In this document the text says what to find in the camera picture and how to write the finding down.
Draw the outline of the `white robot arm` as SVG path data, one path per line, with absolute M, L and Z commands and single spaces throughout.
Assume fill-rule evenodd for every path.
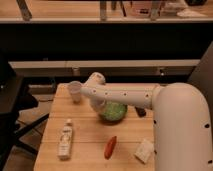
M 81 93 L 153 111 L 155 171 L 213 171 L 210 110 L 204 95 L 187 83 L 106 84 L 95 72 Z

